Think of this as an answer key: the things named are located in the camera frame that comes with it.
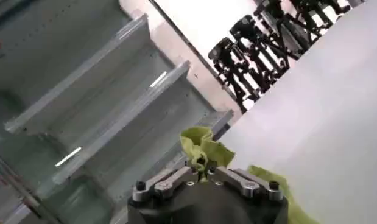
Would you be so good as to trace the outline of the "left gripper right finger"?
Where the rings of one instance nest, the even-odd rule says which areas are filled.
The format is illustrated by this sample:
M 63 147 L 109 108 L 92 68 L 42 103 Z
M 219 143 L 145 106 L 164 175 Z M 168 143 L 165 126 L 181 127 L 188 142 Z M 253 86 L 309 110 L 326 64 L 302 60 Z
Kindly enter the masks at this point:
M 207 171 L 209 180 L 228 183 L 245 198 L 264 195 L 270 201 L 281 201 L 284 193 L 277 181 L 266 181 L 242 169 L 228 169 L 224 166 L 211 167 Z

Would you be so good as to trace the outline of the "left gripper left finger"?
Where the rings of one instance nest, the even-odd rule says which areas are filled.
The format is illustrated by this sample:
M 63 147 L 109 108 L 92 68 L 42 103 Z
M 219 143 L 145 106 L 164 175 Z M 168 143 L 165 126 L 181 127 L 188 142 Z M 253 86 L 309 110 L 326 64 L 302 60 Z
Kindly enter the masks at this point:
M 163 169 L 146 181 L 137 182 L 132 191 L 134 202 L 169 200 L 174 192 L 186 182 L 198 182 L 199 171 L 191 166 L 179 169 Z

